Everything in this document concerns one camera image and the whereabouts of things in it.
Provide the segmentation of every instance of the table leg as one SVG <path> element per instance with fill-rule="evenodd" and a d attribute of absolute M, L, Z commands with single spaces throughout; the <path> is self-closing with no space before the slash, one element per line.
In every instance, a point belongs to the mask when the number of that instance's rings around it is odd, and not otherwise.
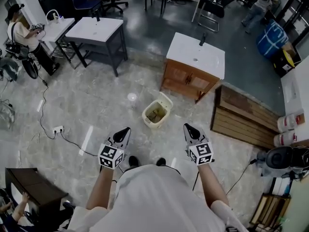
<path fill-rule="evenodd" d="M 198 9 L 198 5 L 199 5 L 199 2 L 200 2 L 200 1 L 201 1 L 201 0 L 198 0 L 198 1 L 197 1 L 197 7 L 195 8 L 194 15 L 193 15 L 193 18 L 192 18 L 192 21 L 191 21 L 191 22 L 194 21 L 194 17 L 195 17 L 195 14 L 197 13 L 197 9 Z"/>
<path fill-rule="evenodd" d="M 77 57 L 82 62 L 83 66 L 86 68 L 87 63 L 86 63 L 85 59 L 83 58 L 82 54 L 80 53 L 79 49 L 77 48 L 76 44 L 73 41 L 71 41 L 70 44 L 71 44 L 72 48 L 74 49 Z"/>
<path fill-rule="evenodd" d="M 58 46 L 58 48 L 60 49 L 62 55 L 64 55 L 64 57 L 67 59 L 67 61 L 70 63 L 70 66 L 75 70 L 76 67 L 73 66 L 70 58 L 68 57 L 68 55 L 65 53 L 65 51 L 62 49 L 61 45 L 59 44 L 58 41 L 56 41 L 56 45 Z"/>
<path fill-rule="evenodd" d="M 110 57 L 112 69 L 114 70 L 115 76 L 118 77 L 118 71 L 117 71 L 117 67 L 115 66 L 114 59 L 112 58 L 112 52 L 110 48 L 108 47 L 108 45 L 106 45 L 106 48 L 107 48 L 108 56 Z"/>
<path fill-rule="evenodd" d="M 127 51 L 126 51 L 126 40 L 125 40 L 125 32 L 124 32 L 123 25 L 121 25 L 120 36 L 121 36 L 122 50 L 125 54 L 125 61 L 127 61 L 128 57 L 127 57 Z"/>

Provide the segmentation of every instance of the gray floor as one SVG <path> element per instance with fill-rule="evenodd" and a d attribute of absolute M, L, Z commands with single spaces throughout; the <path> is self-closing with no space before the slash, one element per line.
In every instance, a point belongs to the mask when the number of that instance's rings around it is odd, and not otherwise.
<path fill-rule="evenodd" d="M 141 114 L 158 96 L 163 59 L 148 54 L 141 57 L 134 50 L 130 50 L 129 58 L 119 67 L 119 78 L 114 77 L 110 66 L 97 62 L 92 62 L 86 69 L 80 65 L 76 70 L 64 64 L 52 78 L 40 70 L 49 85 L 42 120 L 47 133 L 52 136 L 51 128 L 63 125 L 64 137 L 82 145 L 92 126 L 85 150 L 97 154 L 111 129 L 130 126 L 128 155 L 137 156 L 142 164 L 155 163 L 165 157 L 167 164 L 177 168 L 192 187 L 197 168 L 184 151 L 183 124 L 201 126 L 214 148 L 216 161 L 211 168 L 228 191 L 258 150 L 210 131 L 213 92 L 194 105 L 191 99 L 164 90 L 174 106 L 163 126 L 156 131 L 150 130 Z M 4 85 L 5 82 L 0 82 L 0 90 Z M 39 124 L 42 111 L 37 112 L 44 90 L 39 79 L 30 79 L 22 70 L 17 83 L 9 83 L 2 95 L 3 100 L 10 99 L 16 118 L 11 130 L 0 130 L 0 186 L 4 185 L 4 167 L 37 167 L 50 181 L 68 192 L 74 203 L 85 205 L 98 176 L 98 160 L 87 154 L 79 155 L 79 148 L 64 141 L 59 134 L 54 140 L 45 136 Z M 130 92 L 137 94 L 135 102 L 126 98 Z M 120 167 L 126 169 L 127 160 Z M 120 176 L 117 169 L 114 179 Z M 245 225 L 270 181 L 271 178 L 260 177 L 260 169 L 250 166 L 229 193 L 230 205 Z M 195 193 L 204 198 L 200 180 Z"/>
<path fill-rule="evenodd" d="M 166 56 L 175 32 L 200 39 L 206 31 L 206 42 L 225 51 L 225 81 L 253 95 L 279 115 L 285 114 L 280 78 L 255 44 L 264 27 L 259 25 L 251 35 L 245 33 L 240 21 L 248 8 L 240 2 L 235 1 L 225 8 L 224 18 L 215 18 L 220 22 L 220 30 L 213 33 L 199 27 L 196 20 L 191 23 L 196 3 L 167 3 L 160 16 L 160 0 L 154 0 L 152 7 L 149 0 L 147 12 L 144 0 L 125 1 L 129 2 L 129 7 L 121 5 L 125 8 L 123 16 L 111 10 L 108 17 L 124 19 L 128 46 Z"/>

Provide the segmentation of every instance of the faucet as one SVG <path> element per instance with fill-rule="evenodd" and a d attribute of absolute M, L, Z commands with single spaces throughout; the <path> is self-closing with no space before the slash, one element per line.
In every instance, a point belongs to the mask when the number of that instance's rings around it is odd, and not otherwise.
<path fill-rule="evenodd" d="M 57 13 L 57 15 L 58 15 L 58 18 L 60 18 L 60 15 L 59 15 L 59 13 L 58 13 L 58 11 L 57 11 L 57 10 L 52 9 L 52 10 L 48 11 L 48 12 L 47 12 L 47 14 L 46 14 L 46 17 L 45 17 L 47 25 L 49 25 L 49 24 L 50 24 L 50 23 L 49 23 L 49 20 L 47 19 L 48 14 L 49 14 L 50 12 L 52 12 L 52 11 L 55 11 L 55 12 Z"/>
<path fill-rule="evenodd" d="M 201 38 L 201 41 L 199 42 L 199 45 L 203 46 L 203 44 L 205 43 L 205 40 L 206 40 L 206 33 L 203 33 L 203 36 Z"/>

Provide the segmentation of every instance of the hand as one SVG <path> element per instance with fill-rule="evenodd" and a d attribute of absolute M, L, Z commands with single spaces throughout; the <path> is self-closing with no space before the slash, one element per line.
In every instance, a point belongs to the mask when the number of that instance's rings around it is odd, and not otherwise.
<path fill-rule="evenodd" d="M 29 200 L 29 195 L 26 192 L 24 192 L 23 197 L 22 197 L 22 202 L 28 203 L 28 200 Z"/>
<path fill-rule="evenodd" d="M 7 203 L 6 205 L 0 207 L 0 214 L 7 211 L 12 205 L 12 202 Z"/>

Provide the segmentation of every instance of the white container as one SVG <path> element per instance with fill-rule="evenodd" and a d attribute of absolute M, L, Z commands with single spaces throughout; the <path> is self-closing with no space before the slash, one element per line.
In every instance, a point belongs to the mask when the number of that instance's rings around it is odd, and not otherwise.
<path fill-rule="evenodd" d="M 290 146 L 292 143 L 297 141 L 297 136 L 295 135 L 294 130 L 281 133 L 274 137 L 274 146 Z"/>
<path fill-rule="evenodd" d="M 162 92 L 142 113 L 144 123 L 151 129 L 158 129 L 168 118 L 173 102 Z"/>
<path fill-rule="evenodd" d="M 280 117 L 277 121 L 278 130 L 283 133 L 288 130 L 295 129 L 299 123 L 299 116 L 290 114 L 284 117 Z"/>

